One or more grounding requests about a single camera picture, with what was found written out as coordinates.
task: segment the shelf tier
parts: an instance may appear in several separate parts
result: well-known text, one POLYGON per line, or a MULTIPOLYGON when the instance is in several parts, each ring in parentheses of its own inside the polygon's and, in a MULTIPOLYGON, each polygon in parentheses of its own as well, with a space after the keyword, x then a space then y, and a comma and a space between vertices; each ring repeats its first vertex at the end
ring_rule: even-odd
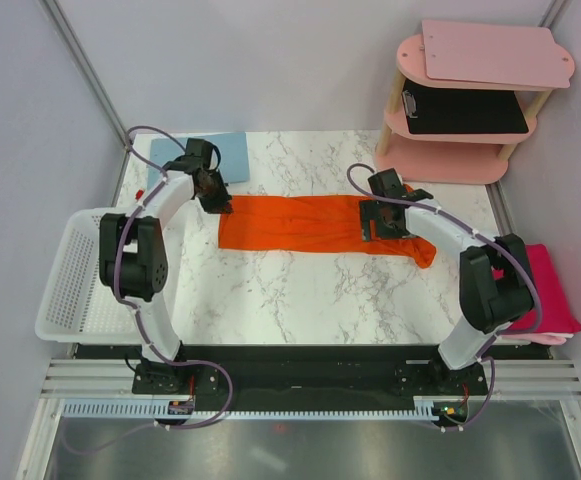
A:
POLYGON ((537 128, 537 118, 526 118, 528 133, 497 133, 497 134, 423 134, 414 135, 408 130, 408 120, 403 109, 403 102, 397 113, 383 112, 383 118, 390 129, 397 135, 421 142, 456 142, 456 143, 494 143, 499 145, 523 142, 537 128))
MULTIPOLYGON (((574 74, 574 60, 568 51, 557 45, 559 55, 568 68, 569 76, 574 74)), ((426 56, 423 49, 423 35, 406 38, 397 49, 397 68, 403 75, 419 85, 432 88, 463 88, 471 90, 516 90, 546 91, 549 87, 531 87, 527 85, 506 85, 499 83, 464 82, 457 80, 436 80, 426 74, 426 56)))
POLYGON ((390 136, 388 153, 375 157, 378 170, 394 168, 404 180, 487 185, 499 180, 508 161, 498 158, 498 145, 417 142, 390 136))

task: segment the gray floor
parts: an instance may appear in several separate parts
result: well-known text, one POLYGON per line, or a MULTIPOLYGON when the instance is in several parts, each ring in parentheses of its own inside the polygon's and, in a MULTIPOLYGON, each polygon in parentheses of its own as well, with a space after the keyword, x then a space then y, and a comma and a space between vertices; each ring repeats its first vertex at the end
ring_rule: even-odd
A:
MULTIPOLYGON (((75 448, 102 444, 140 423, 62 422, 75 448)), ((55 446, 51 463, 58 476, 47 478, 61 480, 581 478, 559 405, 547 402, 492 403, 463 433, 372 421, 234 420, 190 432, 149 429, 90 457, 55 446)))

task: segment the laundry basket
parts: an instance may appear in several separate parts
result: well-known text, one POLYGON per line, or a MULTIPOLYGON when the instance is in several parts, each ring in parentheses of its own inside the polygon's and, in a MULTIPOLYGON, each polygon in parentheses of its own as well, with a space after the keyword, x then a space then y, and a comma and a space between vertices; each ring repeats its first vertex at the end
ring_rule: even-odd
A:
MULTIPOLYGON (((95 345, 141 343, 133 316, 99 280, 99 222, 106 213, 127 214, 128 209, 82 210, 68 221, 37 316, 35 331, 39 338, 95 345)), ((174 304, 182 249, 180 240, 172 241, 173 233, 164 231, 171 264, 164 290, 169 312, 174 304)))

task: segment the orange towel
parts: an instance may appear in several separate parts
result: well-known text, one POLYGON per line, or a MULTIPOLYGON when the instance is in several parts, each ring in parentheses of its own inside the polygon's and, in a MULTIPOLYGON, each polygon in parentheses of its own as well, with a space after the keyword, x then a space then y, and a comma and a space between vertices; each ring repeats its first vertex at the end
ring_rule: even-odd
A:
POLYGON ((404 255, 414 258, 421 268, 430 266, 437 250, 422 238, 364 242, 361 200, 365 197, 234 196, 234 212, 221 214, 219 248, 404 255))

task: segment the white wall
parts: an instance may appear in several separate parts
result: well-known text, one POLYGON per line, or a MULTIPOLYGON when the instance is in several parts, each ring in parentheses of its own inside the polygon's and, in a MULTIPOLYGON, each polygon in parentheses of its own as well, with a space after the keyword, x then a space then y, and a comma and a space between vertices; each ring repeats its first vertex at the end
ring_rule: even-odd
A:
MULTIPOLYGON (((537 132, 514 154, 502 183, 517 230, 548 246, 581 322, 581 0, 554 34, 577 64, 572 86, 548 100, 537 132)), ((565 351, 581 376, 581 334, 565 351)))
POLYGON ((122 120, 375 129, 424 17, 537 25, 550 0, 60 0, 122 120))
POLYGON ((75 210, 109 204, 121 159, 39 3, 1 0, 0 480, 14 476, 58 351, 34 320, 61 233, 75 210))

